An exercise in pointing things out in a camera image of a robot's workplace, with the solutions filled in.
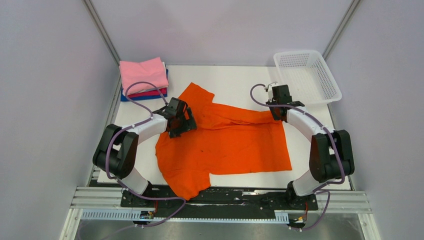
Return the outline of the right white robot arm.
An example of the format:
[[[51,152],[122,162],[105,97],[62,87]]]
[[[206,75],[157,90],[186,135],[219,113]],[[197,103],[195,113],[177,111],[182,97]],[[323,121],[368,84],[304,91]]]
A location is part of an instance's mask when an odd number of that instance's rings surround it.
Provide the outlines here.
[[[292,99],[287,85],[273,82],[264,89],[273,119],[292,125],[310,142],[309,169],[291,183],[293,190],[285,195],[286,204],[298,209],[305,196],[327,185],[341,185],[355,171],[350,134],[326,127],[302,102]]]

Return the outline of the orange t shirt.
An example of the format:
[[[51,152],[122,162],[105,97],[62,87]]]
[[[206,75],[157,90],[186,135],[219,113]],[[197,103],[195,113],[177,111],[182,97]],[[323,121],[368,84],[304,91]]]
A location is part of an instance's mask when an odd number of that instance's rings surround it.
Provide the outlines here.
[[[190,83],[179,97],[197,128],[155,146],[158,168],[173,192],[189,200],[210,187],[210,175],[292,169],[283,124],[268,111],[214,103],[214,94]]]

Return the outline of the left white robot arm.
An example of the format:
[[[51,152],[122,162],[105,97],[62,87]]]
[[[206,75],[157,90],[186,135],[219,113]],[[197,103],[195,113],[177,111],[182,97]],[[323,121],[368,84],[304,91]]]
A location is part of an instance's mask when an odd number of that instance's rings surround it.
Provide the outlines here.
[[[168,133],[172,139],[195,129],[197,124],[191,108],[185,101],[173,97],[145,120],[128,126],[109,124],[103,131],[92,163],[123,184],[134,194],[135,202],[146,207],[152,203],[153,193],[149,190],[151,183],[135,168],[138,145],[162,133]]]

